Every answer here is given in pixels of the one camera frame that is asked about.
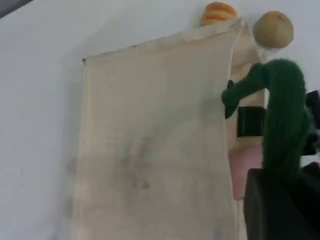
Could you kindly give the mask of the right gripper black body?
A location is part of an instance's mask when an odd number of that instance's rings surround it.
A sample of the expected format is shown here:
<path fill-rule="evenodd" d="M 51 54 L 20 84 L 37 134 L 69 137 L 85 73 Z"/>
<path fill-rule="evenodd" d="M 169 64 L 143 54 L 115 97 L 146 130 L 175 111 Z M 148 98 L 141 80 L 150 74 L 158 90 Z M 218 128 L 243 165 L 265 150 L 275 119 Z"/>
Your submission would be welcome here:
<path fill-rule="evenodd" d="M 304 147 L 304 155 L 316 155 L 320 151 L 320 92 L 306 94 L 306 107 L 310 115 L 311 127 Z"/>

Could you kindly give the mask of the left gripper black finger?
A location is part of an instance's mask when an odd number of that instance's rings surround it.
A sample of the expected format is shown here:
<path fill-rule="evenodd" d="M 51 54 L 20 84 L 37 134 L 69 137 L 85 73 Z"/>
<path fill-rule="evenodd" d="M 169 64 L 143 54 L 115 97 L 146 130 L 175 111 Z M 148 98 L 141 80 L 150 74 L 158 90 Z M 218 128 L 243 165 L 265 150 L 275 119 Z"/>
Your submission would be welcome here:
<path fill-rule="evenodd" d="M 275 183 L 267 172 L 251 168 L 247 174 L 244 197 L 244 220 L 249 240 L 274 240 L 272 192 Z"/>
<path fill-rule="evenodd" d="M 297 207 L 303 215 L 297 240 L 320 239 L 320 179 L 300 172 L 296 184 Z"/>

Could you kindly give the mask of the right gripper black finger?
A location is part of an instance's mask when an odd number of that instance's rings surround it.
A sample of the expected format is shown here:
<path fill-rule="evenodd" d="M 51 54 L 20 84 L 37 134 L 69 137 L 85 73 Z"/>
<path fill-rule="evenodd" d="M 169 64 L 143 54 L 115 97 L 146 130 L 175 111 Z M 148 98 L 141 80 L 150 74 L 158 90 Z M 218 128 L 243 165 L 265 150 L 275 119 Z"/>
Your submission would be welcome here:
<path fill-rule="evenodd" d="M 263 136 L 266 109 L 260 106 L 240 106 L 237 110 L 237 136 Z"/>

